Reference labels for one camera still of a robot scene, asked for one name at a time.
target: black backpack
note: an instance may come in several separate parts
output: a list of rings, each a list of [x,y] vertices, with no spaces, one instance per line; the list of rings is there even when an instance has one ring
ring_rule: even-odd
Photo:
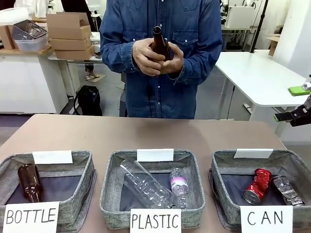
[[[82,109],[82,114],[85,116],[102,116],[102,109],[100,106],[101,97],[99,90],[95,86],[84,85],[77,93],[73,102],[74,112],[80,115],[76,109],[76,101],[78,99],[79,106]]]

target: foot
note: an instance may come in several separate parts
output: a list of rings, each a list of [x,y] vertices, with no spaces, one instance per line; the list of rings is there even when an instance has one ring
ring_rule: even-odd
[[[94,71],[89,72],[88,76],[92,76],[94,79],[99,78],[99,75],[95,74]]]

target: floor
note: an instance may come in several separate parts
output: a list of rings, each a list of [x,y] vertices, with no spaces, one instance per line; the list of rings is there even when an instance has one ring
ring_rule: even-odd
[[[104,116],[119,116],[120,96],[122,93],[121,76],[120,74],[111,72],[105,65],[95,66],[94,71],[98,74],[107,75],[102,80],[91,83],[85,81],[84,66],[78,67],[78,74],[81,85],[95,85],[100,92],[101,107]],[[218,101],[222,89],[224,75],[218,68],[214,68],[207,80],[198,87],[197,93],[197,112],[196,119],[214,119],[218,110]],[[233,85],[228,88],[227,97],[225,99],[224,110],[221,114],[222,119],[248,120],[250,114],[242,106],[243,103],[251,105],[249,100],[238,90],[232,95]],[[232,97],[232,102],[229,110],[229,104]],[[64,108],[62,114],[68,114],[73,106],[73,100]],[[0,146],[23,125],[31,116],[21,115],[0,115]],[[297,152],[311,166],[311,145],[304,146],[287,146],[288,149]]]

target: person's right hand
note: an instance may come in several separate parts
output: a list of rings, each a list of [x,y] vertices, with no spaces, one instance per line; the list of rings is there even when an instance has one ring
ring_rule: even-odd
[[[133,44],[132,56],[139,67],[140,71],[149,76],[160,75],[161,65],[150,61],[164,61],[165,56],[157,54],[151,50],[149,45],[153,43],[153,38],[138,40]]]

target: water bottle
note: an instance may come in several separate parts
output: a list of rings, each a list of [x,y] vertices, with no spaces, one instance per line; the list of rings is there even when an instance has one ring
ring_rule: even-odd
[[[172,192],[162,186],[138,161],[124,160],[115,173],[146,208],[174,207]]]
[[[174,168],[170,174],[173,202],[178,209],[191,209],[189,187],[181,168]]]

